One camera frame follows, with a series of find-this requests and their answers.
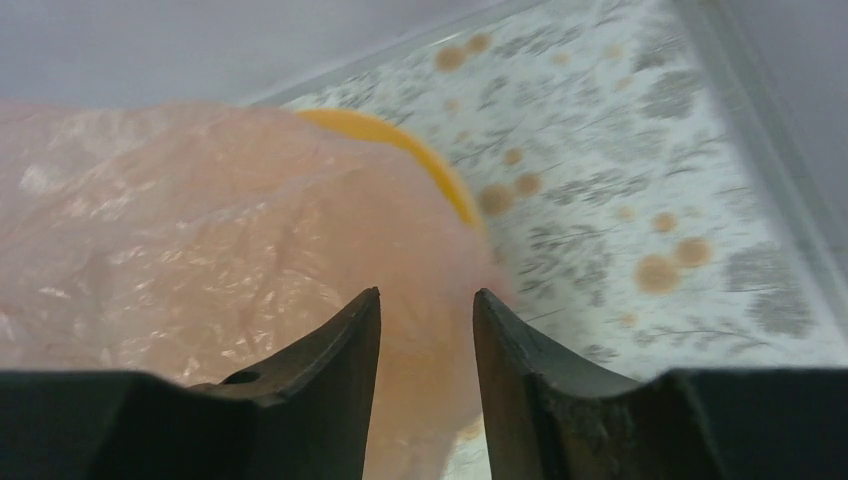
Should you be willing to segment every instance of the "plastic wrap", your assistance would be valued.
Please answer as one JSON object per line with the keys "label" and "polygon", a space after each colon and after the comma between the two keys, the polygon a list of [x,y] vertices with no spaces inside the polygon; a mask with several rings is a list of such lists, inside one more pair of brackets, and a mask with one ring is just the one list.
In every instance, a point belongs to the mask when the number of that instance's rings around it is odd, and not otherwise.
{"label": "plastic wrap", "polygon": [[438,478],[479,414],[473,294],[506,292],[411,156],[207,104],[3,104],[0,148],[0,368],[218,382],[376,285],[365,478]]}

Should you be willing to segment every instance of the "white wall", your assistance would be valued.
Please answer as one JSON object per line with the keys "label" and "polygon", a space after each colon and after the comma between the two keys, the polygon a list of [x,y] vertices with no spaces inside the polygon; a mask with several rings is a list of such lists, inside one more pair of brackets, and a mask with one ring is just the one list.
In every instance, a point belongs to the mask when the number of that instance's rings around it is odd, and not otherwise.
{"label": "white wall", "polygon": [[0,0],[0,97],[245,102],[502,0]]}

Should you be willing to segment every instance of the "yellow rim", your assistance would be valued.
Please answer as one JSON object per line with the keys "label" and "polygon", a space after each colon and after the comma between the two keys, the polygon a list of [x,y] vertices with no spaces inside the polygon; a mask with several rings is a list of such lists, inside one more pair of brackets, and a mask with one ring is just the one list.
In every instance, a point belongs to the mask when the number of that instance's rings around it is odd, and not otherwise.
{"label": "yellow rim", "polygon": [[465,182],[441,155],[413,135],[373,115],[335,108],[301,110],[299,116],[357,140],[388,143],[411,153],[435,180],[445,197],[453,204],[463,222],[485,231],[485,223],[477,211],[474,197]]}

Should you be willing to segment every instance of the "plastic bag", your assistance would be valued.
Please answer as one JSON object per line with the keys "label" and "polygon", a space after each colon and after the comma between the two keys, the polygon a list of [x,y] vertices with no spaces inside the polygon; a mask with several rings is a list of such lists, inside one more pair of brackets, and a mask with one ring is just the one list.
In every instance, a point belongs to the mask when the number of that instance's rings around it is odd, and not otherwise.
{"label": "plastic bag", "polygon": [[376,285],[365,478],[438,478],[480,412],[473,294],[505,292],[411,156],[207,104],[3,104],[0,148],[0,368],[219,382]]}

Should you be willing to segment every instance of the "gray leaf pattern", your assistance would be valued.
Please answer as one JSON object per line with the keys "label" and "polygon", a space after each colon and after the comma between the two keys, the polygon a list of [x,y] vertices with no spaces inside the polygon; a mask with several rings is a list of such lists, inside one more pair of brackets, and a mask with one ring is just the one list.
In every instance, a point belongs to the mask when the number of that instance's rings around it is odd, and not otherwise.
{"label": "gray leaf pattern", "polygon": [[711,135],[704,129],[697,131],[691,139],[671,147],[665,176],[702,171],[703,160],[715,158],[721,152],[720,146],[725,141],[726,137],[722,134]]}
{"label": "gray leaf pattern", "polygon": [[668,130],[662,127],[638,129],[628,105],[601,110],[592,121],[570,132],[576,148],[598,151],[617,163],[659,157],[667,134]]}
{"label": "gray leaf pattern", "polygon": [[716,192],[715,197],[740,220],[751,222],[764,215],[754,189],[748,186],[733,186]]}
{"label": "gray leaf pattern", "polygon": [[538,138],[528,139],[522,146],[525,151],[543,160],[553,159],[559,152],[558,145],[544,142]]}
{"label": "gray leaf pattern", "polygon": [[414,114],[408,109],[388,106],[377,108],[375,113],[394,125],[403,125]]}
{"label": "gray leaf pattern", "polygon": [[451,165],[476,165],[485,155],[502,151],[518,125],[516,123],[508,128],[484,131],[480,134],[479,142],[469,142],[462,150],[451,152]]}
{"label": "gray leaf pattern", "polygon": [[539,56],[552,48],[568,45],[582,33],[582,26],[562,28],[549,24],[498,45],[492,49],[492,54],[501,58],[512,58],[519,54]]}
{"label": "gray leaf pattern", "polygon": [[598,12],[598,20],[595,22],[596,27],[615,23],[625,18],[627,7],[636,5],[636,0],[604,0],[601,2],[601,8]]}
{"label": "gray leaf pattern", "polygon": [[563,86],[570,79],[558,80],[555,75],[543,75],[532,80],[522,80],[518,83],[518,92],[515,95],[513,106],[525,108],[539,106],[556,102],[562,94]]}
{"label": "gray leaf pattern", "polygon": [[642,96],[642,114],[651,118],[686,118],[692,114],[700,74],[683,69],[665,72]]}
{"label": "gray leaf pattern", "polygon": [[519,272],[520,293],[538,299],[552,298],[558,293],[557,280],[565,279],[588,295],[590,305],[603,306],[612,256],[602,234],[588,224],[565,227],[548,223],[533,227],[528,237],[533,255]]}
{"label": "gray leaf pattern", "polygon": [[665,9],[654,13],[645,21],[638,37],[633,72],[670,65],[686,52],[686,38],[680,20]]}
{"label": "gray leaf pattern", "polygon": [[595,363],[609,363],[618,356],[618,352],[610,347],[604,347],[598,344],[592,344],[584,348],[580,355],[587,360]]}
{"label": "gray leaf pattern", "polygon": [[377,91],[379,78],[373,72],[367,72],[350,79],[348,88],[338,93],[339,106],[357,109],[368,103]]}
{"label": "gray leaf pattern", "polygon": [[597,4],[596,0],[557,0],[545,2],[541,9],[552,18],[565,18],[570,16],[582,17],[592,11]]}
{"label": "gray leaf pattern", "polygon": [[667,342],[675,347],[688,346],[699,351],[724,348],[728,356],[738,356],[761,347],[777,348],[727,318],[720,318],[712,325],[703,317],[689,316],[681,323],[681,326],[660,325],[637,330],[633,341],[642,348],[659,342]]}
{"label": "gray leaf pattern", "polygon": [[480,92],[480,104],[477,107],[478,111],[495,105],[496,97],[509,83],[509,78],[506,75],[498,75],[493,78],[483,91]]}
{"label": "gray leaf pattern", "polygon": [[578,107],[594,107],[602,102],[601,88],[591,74],[585,75],[578,84],[580,88],[574,96],[574,105]]}
{"label": "gray leaf pattern", "polygon": [[429,92],[429,88],[422,84],[404,85],[398,92],[398,103],[410,104],[416,102],[422,95]]}
{"label": "gray leaf pattern", "polygon": [[746,314],[764,332],[804,338],[815,326],[791,266],[774,243],[759,243],[731,255],[725,278],[730,292],[756,292]]}
{"label": "gray leaf pattern", "polygon": [[559,206],[568,206],[575,201],[594,207],[605,205],[613,198],[626,197],[648,189],[651,178],[648,173],[625,176],[624,170],[613,168],[598,172],[586,180],[572,180],[554,187],[543,197]]}

